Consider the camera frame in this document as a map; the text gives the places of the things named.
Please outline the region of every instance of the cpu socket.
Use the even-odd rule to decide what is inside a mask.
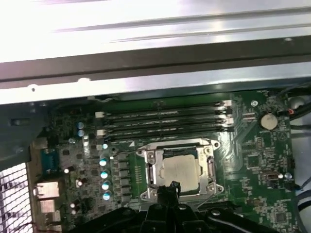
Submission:
[[[181,184],[180,201],[208,200],[223,192],[216,184],[214,150],[220,143],[206,138],[153,142],[138,149],[144,157],[147,190],[144,201],[156,202],[156,187]]]

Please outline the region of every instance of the motherboard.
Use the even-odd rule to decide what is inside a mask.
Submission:
[[[156,202],[157,187],[177,181],[180,201],[199,211],[226,208],[283,233],[297,230],[288,103],[268,90],[90,99],[50,116],[37,187],[42,214],[58,229],[122,206],[138,210]]]

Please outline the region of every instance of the black cable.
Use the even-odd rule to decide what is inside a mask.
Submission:
[[[294,109],[294,114],[290,115],[290,120],[301,118],[308,113],[311,113],[311,102]]]
[[[298,227],[301,229],[302,233],[308,233],[308,231],[302,222],[300,212],[299,212],[299,208],[298,208],[298,204],[299,204],[299,201],[301,201],[302,199],[308,198],[308,197],[311,197],[311,190],[307,190],[307,191],[305,191],[305,192],[303,192],[303,193],[301,193],[298,196],[293,198],[293,204],[294,204],[293,211],[294,211],[294,214],[295,214],[296,219],[297,219]]]
[[[311,125],[291,125],[292,130],[311,130]]]
[[[302,211],[302,210],[304,210],[304,209],[306,209],[306,208],[308,208],[308,207],[310,207],[310,206],[311,206],[311,200],[306,201],[306,202],[300,204],[300,205],[298,206],[298,210],[299,210],[299,211]]]
[[[301,189],[303,189],[304,187],[307,186],[307,184],[309,184],[311,182],[311,176],[309,178],[307,178],[306,181],[303,182],[303,184],[301,185]]]
[[[276,97],[280,97],[284,94],[287,94],[288,92],[294,90],[294,89],[297,89],[299,87],[303,87],[303,86],[306,86],[306,85],[311,85],[311,81],[308,81],[308,82],[305,82],[305,83],[299,83],[299,84],[296,84],[296,85],[292,85],[292,86],[289,86],[285,89],[283,89],[282,91],[280,91],[279,93],[276,94]]]

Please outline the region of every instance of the green circuit board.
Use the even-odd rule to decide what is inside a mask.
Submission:
[[[143,125],[142,130],[133,130],[135,121],[147,122],[154,117],[154,111],[171,109],[173,112],[176,108],[208,106],[209,103],[226,100],[231,101],[229,114],[233,122],[230,130],[205,123],[202,118],[190,123],[187,121],[178,133],[166,131],[165,134],[158,134],[159,130],[150,132],[145,129],[147,124]],[[217,184],[224,187],[222,193],[212,197],[208,202],[231,201],[239,206],[238,214],[245,218],[280,232],[295,232],[297,226],[291,202],[295,194],[292,189],[294,160],[290,121],[287,115],[276,114],[286,111],[287,105],[287,100],[277,99],[271,96],[269,91],[261,90],[154,100],[95,101],[91,105],[67,107],[65,111],[58,109],[51,114],[50,137],[58,138],[54,148],[59,151],[60,169],[69,166],[76,168],[70,176],[64,176],[68,203],[76,199],[91,200],[91,204],[88,202],[87,211],[74,216],[70,213],[69,204],[65,205],[64,224],[71,229],[77,225],[77,219],[81,223],[86,222],[123,205],[119,182],[120,164],[116,159],[120,152],[127,153],[126,165],[130,181],[127,187],[129,192],[126,196],[129,199],[127,205],[139,208],[142,202],[139,196],[146,191],[147,183],[145,160],[137,156],[138,149],[151,142],[208,138],[218,141],[221,145],[214,151],[214,159]],[[190,117],[195,116],[196,110],[191,112]],[[116,128],[112,128],[113,130],[107,128],[104,136],[98,136],[98,130],[113,124],[115,114],[121,116],[121,120],[115,119],[123,124],[120,129],[118,128],[123,134]],[[272,130],[263,128],[260,125],[263,114],[274,114],[277,126]],[[84,125],[84,135],[89,136],[87,155],[85,140],[78,136],[79,122]],[[175,129],[176,123],[172,121],[172,124]],[[69,143],[70,139],[74,139],[74,143]],[[107,160],[107,167],[99,166],[99,161],[103,158]],[[103,200],[106,191],[102,189],[103,179],[100,177],[100,173],[107,169],[109,170],[107,180],[112,195],[109,201]],[[87,180],[87,184],[81,188],[77,188],[75,183],[79,177],[85,177]]]

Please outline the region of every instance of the ventilation grille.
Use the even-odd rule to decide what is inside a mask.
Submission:
[[[0,172],[0,232],[32,233],[26,164]]]

